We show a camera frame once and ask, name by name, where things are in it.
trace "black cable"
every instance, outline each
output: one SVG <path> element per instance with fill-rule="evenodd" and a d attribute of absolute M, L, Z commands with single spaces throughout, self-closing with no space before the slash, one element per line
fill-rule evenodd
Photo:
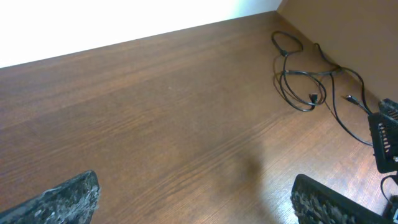
<path fill-rule="evenodd" d="M 290 52 L 288 52 L 287 50 L 282 49 L 282 48 L 279 46 L 279 44 L 277 43 L 277 41 L 275 40 L 275 36 L 276 36 L 277 34 L 285 35 L 285 36 L 291 38 L 292 40 L 294 40 L 294 41 L 298 44 L 299 49 L 298 49 L 298 50 L 293 50 L 293 51 L 290 51 Z M 278 49 L 279 53 L 285 58 L 285 59 L 284 59 L 284 64 L 283 64 L 282 74 L 281 74 L 281 76 L 279 77 L 280 91 L 282 92 L 282 94 L 283 94 L 283 96 L 284 96 L 284 100 L 285 100 L 290 106 L 292 106 L 293 108 L 295 108 L 296 110 L 303 111 L 303 112 L 313 111 L 313 110 L 315 109 L 316 106 L 321 105 L 321 104 L 323 104 L 323 103 L 326 101 L 326 96 L 327 96 L 325 86 L 322 84 L 322 82 L 321 82 L 319 79 L 315 78 L 313 75 L 328 75 L 328 76 L 330 76 L 330 78 L 331 78 L 331 88 L 332 88 L 331 97 L 332 97 L 332 102 L 333 102 L 333 111 L 334 111 L 334 113 L 335 113 L 335 114 L 334 114 L 334 115 L 335 115 L 335 119 L 336 119 L 337 122 L 340 124 L 340 126 L 341 126 L 348 134 L 350 134 L 353 138 L 355 138 L 356 140 L 358 140 L 359 142 L 361 142 L 361 143 L 363 143 L 363 144 L 365 144 L 365 145 L 373 146 L 372 143 L 367 142 L 367 141 L 364 141 L 364 140 L 362 140 L 361 138 L 359 138 L 357 135 L 355 135 L 354 133 L 352 133 L 352 132 L 343 124 L 343 122 L 340 120 L 340 118 L 339 118 L 339 116 L 338 116 L 338 114 L 337 114 L 337 110 L 336 110 L 336 103 L 335 103 L 335 101 L 336 101 L 336 100 L 335 100 L 335 79 L 334 79 L 333 75 L 336 74 L 336 73 L 343 72 L 343 71 L 349 71 L 349 72 L 353 73 L 354 75 L 356 75 L 356 76 L 358 77 L 358 79 L 360 80 L 360 82 L 361 82 L 361 93 L 362 93 L 362 98 L 361 98 L 361 99 L 362 99 L 362 104 L 361 104 L 357 99 L 355 99 L 355 98 L 352 97 L 352 96 L 347 96 L 347 97 L 349 97 L 349 98 L 346 97 L 346 100 L 348 100 L 348 101 L 350 101 L 350 102 L 352 102 L 352 103 L 358 105 L 358 106 L 361 107 L 365 112 L 367 112 L 367 114 L 371 114 L 371 113 L 372 113 L 371 110 L 369 109 L 368 105 L 366 104 L 366 99 L 365 99 L 365 85 L 364 85 L 364 82 L 363 82 L 362 77 L 361 77 L 357 72 L 355 72 L 354 70 L 352 70 L 352 69 L 350 69 L 350 68 L 341 67 L 340 65 L 338 65 L 338 64 L 336 64 L 336 63 L 333 63 L 333 62 L 329 61 L 329 60 L 325 57 L 325 54 L 323 53 L 323 51 L 322 51 L 322 49 L 321 49 L 321 47 L 320 47 L 319 44 L 315 44 L 315 46 L 318 47 L 319 53 L 320 53 L 320 55 L 321 55 L 321 58 L 322 58 L 325 62 L 327 62 L 327 63 L 329 63 L 330 65 L 334 66 L 335 68 L 334 68 L 333 70 L 326 71 L 326 72 L 306 72 L 306 71 L 299 71 L 299 70 L 286 70 L 286 63 L 287 63 L 288 57 L 291 56 L 292 54 L 296 54 L 296 53 L 299 53 L 299 52 L 303 52 L 303 44 L 301 43 L 300 40 L 298 40 L 298 38 L 296 38 L 296 37 L 294 37 L 293 35 L 288 34 L 288 33 L 286 33 L 286 32 L 282 32 L 282 31 L 275 31 L 275 32 L 273 32 L 272 35 L 271 35 L 271 40 L 272 40 L 272 43 L 275 45 L 275 47 Z M 299 96 L 297 96 L 297 94 L 296 94 L 296 93 L 291 89 L 291 87 L 289 86 L 289 84 L 288 84 L 288 82 L 287 82 L 287 78 L 286 78 L 287 75 L 305 75 L 305 76 L 311 78 L 313 81 L 315 81 L 315 82 L 318 84 L 318 86 L 320 87 L 320 90 L 322 91 L 322 92 L 321 92 L 321 95 L 323 95 L 324 97 L 318 100 L 318 99 L 317 99 L 317 98 L 318 98 L 317 95 L 316 95 L 316 94 L 312 94 L 312 95 L 310 95 L 310 101 L 305 101 L 305 100 L 301 99 Z M 292 103 L 292 101 L 289 100 L 289 99 L 287 98 L 285 89 L 284 89 L 283 86 L 282 86 L 282 78 L 283 78 L 283 81 L 284 81 L 284 83 L 285 83 L 287 89 L 289 90 L 289 92 L 291 93 L 291 95 L 294 97 L 294 99 L 297 100 L 297 101 L 299 101 L 301 104 L 311 106 L 309 109 L 300 108 L 300 107 L 296 106 L 294 103 Z"/>

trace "white wall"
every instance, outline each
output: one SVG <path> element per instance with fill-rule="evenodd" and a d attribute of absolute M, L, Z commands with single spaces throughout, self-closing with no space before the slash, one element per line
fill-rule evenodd
<path fill-rule="evenodd" d="M 278 11 L 377 97 L 398 101 L 397 0 L 288 0 Z"/>
<path fill-rule="evenodd" d="M 281 0 L 2 1 L 0 67 L 276 10 Z"/>

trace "wood grain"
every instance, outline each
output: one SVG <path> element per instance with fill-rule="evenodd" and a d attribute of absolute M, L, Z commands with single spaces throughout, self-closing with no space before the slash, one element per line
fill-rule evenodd
<path fill-rule="evenodd" d="M 93 169 L 92 223 L 295 223 L 297 174 L 381 213 L 372 148 L 325 105 L 301 113 L 274 88 L 274 30 L 304 42 L 288 67 L 328 68 L 269 12 L 0 69 L 0 209 Z M 303 97 L 317 90 L 289 81 Z M 349 75 L 336 82 L 337 96 L 360 96 Z M 370 138 L 359 108 L 337 107 Z"/>

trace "black plastic object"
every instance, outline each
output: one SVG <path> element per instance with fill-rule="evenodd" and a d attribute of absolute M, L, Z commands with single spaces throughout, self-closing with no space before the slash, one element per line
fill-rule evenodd
<path fill-rule="evenodd" d="M 368 120 L 377 169 L 383 174 L 398 170 L 398 104 L 385 99 L 379 109 Z"/>
<path fill-rule="evenodd" d="M 0 223 L 89 224 L 99 196 L 97 176 L 89 170 L 0 213 Z"/>
<path fill-rule="evenodd" d="M 303 174 L 296 176 L 292 203 L 299 223 L 392 223 Z"/>

